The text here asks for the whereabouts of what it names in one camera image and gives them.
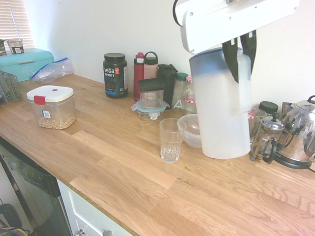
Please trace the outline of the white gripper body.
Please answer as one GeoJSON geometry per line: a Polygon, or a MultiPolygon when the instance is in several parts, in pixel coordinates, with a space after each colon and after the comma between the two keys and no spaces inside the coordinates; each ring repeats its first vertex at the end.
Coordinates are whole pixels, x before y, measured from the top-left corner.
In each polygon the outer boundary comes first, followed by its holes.
{"type": "Polygon", "coordinates": [[[175,4],[183,47],[198,54],[293,14],[298,0],[188,0],[175,4]]]}

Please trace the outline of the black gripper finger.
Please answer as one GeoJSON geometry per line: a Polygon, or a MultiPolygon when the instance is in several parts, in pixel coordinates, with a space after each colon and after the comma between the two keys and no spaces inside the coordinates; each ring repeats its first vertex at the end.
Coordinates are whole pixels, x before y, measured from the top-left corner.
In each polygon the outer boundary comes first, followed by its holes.
{"type": "Polygon", "coordinates": [[[222,50],[223,50],[223,55],[224,55],[226,64],[234,80],[237,83],[239,83],[238,62],[237,62],[237,52],[238,52],[237,38],[234,38],[227,42],[222,43],[222,50]]]}
{"type": "Polygon", "coordinates": [[[256,30],[250,31],[241,35],[241,43],[243,46],[243,52],[251,59],[251,72],[253,71],[254,60],[256,56],[257,37],[256,30]]]}

